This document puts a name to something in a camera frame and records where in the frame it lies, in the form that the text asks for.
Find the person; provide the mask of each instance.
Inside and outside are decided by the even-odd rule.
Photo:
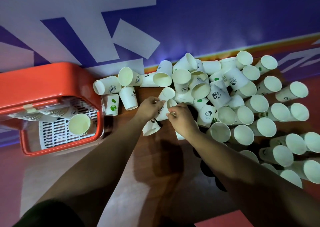
[[[96,226],[143,126],[163,104],[155,97],[144,100],[129,122],[63,174],[14,227]],[[320,204],[313,197],[200,132],[186,104],[169,112],[174,129],[197,150],[253,226],[319,226]]]

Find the person's right hand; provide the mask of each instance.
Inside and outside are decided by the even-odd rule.
[[[198,125],[192,117],[190,110],[185,103],[180,103],[175,107],[169,108],[169,112],[175,113],[173,116],[171,113],[167,113],[167,117],[182,137],[188,140],[194,133],[199,132]]]

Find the hand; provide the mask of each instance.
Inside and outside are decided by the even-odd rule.
[[[156,97],[148,97],[141,103],[135,117],[145,125],[149,120],[158,115],[158,111],[164,103],[164,100],[159,101]]]
[[[176,116],[173,116],[171,113],[167,113],[167,117],[175,131],[186,140],[188,140],[189,137],[192,137],[194,133],[200,132],[198,125],[185,103],[180,103],[175,107],[169,108],[169,112],[174,112],[176,114]]]

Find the white plastic grate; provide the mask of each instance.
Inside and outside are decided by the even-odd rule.
[[[82,107],[78,107],[78,110],[80,114],[88,115],[97,123],[97,111]],[[45,150],[51,147],[94,136],[94,134],[83,136],[74,135],[70,133],[68,123],[69,120],[64,118],[58,118],[57,121],[52,123],[39,122],[39,138],[41,149]]]

